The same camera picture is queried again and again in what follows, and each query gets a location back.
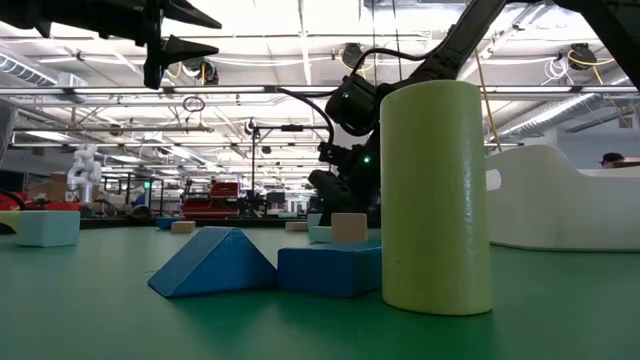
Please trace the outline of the red tool chest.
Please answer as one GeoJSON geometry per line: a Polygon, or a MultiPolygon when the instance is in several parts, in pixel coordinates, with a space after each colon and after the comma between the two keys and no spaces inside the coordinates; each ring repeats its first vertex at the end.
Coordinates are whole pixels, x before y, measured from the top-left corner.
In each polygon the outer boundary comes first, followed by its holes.
{"type": "Polygon", "coordinates": [[[207,192],[185,192],[181,214],[187,219],[239,217],[239,184],[215,182],[207,192]]]}

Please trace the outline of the red equipment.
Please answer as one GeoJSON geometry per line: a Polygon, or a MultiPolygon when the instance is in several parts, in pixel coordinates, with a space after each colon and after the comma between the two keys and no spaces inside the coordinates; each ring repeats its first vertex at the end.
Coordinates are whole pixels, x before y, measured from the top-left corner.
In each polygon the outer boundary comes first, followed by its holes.
{"type": "Polygon", "coordinates": [[[0,193],[0,211],[48,210],[79,211],[77,202],[48,202],[45,200],[28,200],[24,193],[0,193]]]}

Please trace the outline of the black table frame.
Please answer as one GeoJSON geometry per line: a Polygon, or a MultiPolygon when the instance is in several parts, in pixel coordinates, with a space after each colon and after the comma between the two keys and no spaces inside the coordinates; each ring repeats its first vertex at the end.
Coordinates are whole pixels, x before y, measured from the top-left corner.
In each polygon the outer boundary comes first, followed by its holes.
{"type": "MultiPolygon", "coordinates": [[[[132,218],[82,218],[80,229],[106,229],[120,227],[156,227],[156,219],[132,218]]],[[[222,226],[237,228],[284,228],[288,221],[306,222],[305,219],[251,218],[251,219],[196,219],[196,226],[222,226]]]]}

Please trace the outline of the yellow-green cylinder block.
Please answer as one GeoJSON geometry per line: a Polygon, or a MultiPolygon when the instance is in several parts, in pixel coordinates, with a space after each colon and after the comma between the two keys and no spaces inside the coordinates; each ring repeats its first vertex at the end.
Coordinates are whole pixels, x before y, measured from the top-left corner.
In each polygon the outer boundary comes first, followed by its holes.
{"type": "Polygon", "coordinates": [[[410,85],[380,107],[382,295],[396,308],[491,310],[481,95],[455,80],[410,85]]]}

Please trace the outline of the mint cube block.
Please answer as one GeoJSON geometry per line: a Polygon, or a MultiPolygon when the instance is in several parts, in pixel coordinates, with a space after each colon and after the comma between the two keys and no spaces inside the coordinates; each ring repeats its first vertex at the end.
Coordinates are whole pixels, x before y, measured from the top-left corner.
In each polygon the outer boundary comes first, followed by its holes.
{"type": "Polygon", "coordinates": [[[22,211],[17,244],[22,247],[62,247],[78,243],[78,211],[22,211]]]}

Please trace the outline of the silver air duct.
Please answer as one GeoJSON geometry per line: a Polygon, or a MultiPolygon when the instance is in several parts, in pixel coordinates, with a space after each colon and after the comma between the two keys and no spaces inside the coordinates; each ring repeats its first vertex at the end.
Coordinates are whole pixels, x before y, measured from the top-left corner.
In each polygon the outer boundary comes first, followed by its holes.
{"type": "Polygon", "coordinates": [[[511,135],[523,136],[525,133],[531,133],[545,126],[559,123],[563,119],[568,119],[570,113],[578,107],[603,100],[605,95],[634,92],[638,92],[638,89],[631,84],[626,76],[616,79],[612,83],[575,85],[569,88],[568,97],[551,100],[509,120],[497,129],[497,135],[500,138],[511,135]]]}
{"type": "Polygon", "coordinates": [[[87,86],[73,73],[51,69],[0,45],[0,97],[39,95],[81,104],[88,96],[77,88],[87,86]]]}

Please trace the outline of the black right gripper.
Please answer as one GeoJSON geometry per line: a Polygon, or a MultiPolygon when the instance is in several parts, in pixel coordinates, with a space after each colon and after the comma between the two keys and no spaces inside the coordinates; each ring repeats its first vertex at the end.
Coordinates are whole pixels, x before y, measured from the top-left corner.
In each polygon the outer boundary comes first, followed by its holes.
{"type": "Polygon", "coordinates": [[[353,145],[350,149],[321,142],[319,150],[319,160],[337,168],[337,174],[326,170],[313,170],[308,176],[321,201],[320,225],[330,226],[333,214],[360,213],[367,216],[369,226],[379,226],[379,135],[372,134],[363,145],[353,145]]]}

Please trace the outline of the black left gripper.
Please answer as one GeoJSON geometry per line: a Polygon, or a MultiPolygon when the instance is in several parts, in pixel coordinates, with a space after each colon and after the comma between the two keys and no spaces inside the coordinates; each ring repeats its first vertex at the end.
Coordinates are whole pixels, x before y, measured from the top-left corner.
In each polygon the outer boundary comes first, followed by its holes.
{"type": "Polygon", "coordinates": [[[221,29],[222,24],[188,0],[51,0],[49,20],[97,32],[100,38],[116,36],[147,49],[144,85],[160,87],[163,67],[219,53],[214,46],[171,35],[161,40],[164,16],[178,22],[221,29]]]}

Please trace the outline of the cardboard box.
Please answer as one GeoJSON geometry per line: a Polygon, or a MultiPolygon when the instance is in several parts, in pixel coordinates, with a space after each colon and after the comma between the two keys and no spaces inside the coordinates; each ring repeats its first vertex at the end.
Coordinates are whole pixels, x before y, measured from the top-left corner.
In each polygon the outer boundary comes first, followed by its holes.
{"type": "Polygon", "coordinates": [[[28,197],[45,197],[51,202],[65,202],[68,191],[67,174],[64,172],[53,172],[48,179],[41,183],[32,183],[28,187],[28,197]]]}

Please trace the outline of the yellow rectangular block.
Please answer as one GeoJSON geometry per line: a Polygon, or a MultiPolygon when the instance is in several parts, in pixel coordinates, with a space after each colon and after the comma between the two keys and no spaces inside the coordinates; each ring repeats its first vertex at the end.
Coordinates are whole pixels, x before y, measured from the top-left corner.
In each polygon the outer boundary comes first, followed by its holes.
{"type": "Polygon", "coordinates": [[[20,229],[20,211],[0,211],[0,235],[16,234],[20,229]]]}

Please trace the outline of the blue triangular prism block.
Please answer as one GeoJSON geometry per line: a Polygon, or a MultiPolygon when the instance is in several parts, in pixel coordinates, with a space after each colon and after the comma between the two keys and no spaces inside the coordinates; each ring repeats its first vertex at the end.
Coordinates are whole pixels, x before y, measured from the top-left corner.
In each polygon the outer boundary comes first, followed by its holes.
{"type": "Polygon", "coordinates": [[[239,228],[202,228],[148,280],[165,298],[269,288],[276,267],[239,228]]]}

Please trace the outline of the blue rectangular block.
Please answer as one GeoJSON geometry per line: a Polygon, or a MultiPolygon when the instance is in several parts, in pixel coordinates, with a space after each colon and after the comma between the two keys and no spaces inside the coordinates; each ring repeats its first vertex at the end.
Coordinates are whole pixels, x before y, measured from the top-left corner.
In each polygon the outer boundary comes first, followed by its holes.
{"type": "Polygon", "coordinates": [[[282,248],[277,285],[314,295],[354,298],[381,287],[381,259],[379,242],[282,248]]]}

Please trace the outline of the long ceiling light strip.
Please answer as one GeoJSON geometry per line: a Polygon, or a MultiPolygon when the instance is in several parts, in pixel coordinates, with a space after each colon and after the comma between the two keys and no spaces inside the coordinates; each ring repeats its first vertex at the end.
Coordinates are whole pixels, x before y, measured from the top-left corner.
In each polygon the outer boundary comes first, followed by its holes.
{"type": "MultiPolygon", "coordinates": [[[[277,86],[177,86],[148,89],[144,87],[0,87],[0,96],[19,95],[174,95],[174,94],[261,94],[275,93],[277,86]]],[[[488,86],[493,94],[582,94],[582,93],[637,93],[635,86],[488,86]]]]}

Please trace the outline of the white plastic bin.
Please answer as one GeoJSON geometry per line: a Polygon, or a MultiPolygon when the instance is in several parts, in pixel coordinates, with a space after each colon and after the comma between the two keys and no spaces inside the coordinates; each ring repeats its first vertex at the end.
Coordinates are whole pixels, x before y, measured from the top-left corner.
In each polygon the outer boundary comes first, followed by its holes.
{"type": "Polygon", "coordinates": [[[640,252],[640,166],[576,168],[550,145],[486,159],[489,239],[550,251],[640,252]]]}

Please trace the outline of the black metal rig frame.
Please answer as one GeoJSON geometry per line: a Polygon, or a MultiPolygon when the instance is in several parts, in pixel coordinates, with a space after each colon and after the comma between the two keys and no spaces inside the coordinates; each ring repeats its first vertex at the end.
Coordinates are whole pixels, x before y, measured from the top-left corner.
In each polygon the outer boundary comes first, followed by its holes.
{"type": "Polygon", "coordinates": [[[253,125],[253,127],[251,128],[251,191],[248,194],[247,197],[247,201],[248,204],[250,205],[250,209],[251,209],[251,214],[254,214],[253,211],[255,210],[254,205],[256,204],[255,201],[255,197],[256,197],[256,187],[255,187],[255,171],[256,171],[256,147],[258,145],[257,140],[256,140],[256,132],[257,131],[261,131],[261,130],[266,130],[267,133],[264,136],[261,136],[260,140],[265,140],[269,134],[274,131],[274,130],[278,130],[281,132],[302,132],[304,130],[311,130],[312,132],[316,132],[317,130],[327,130],[328,131],[328,138],[325,142],[327,143],[333,143],[334,141],[334,137],[335,137],[335,130],[333,128],[333,125],[331,124],[331,121],[329,121],[328,125],[325,126],[316,126],[316,125],[300,125],[300,124],[285,124],[285,125],[253,125]]]}

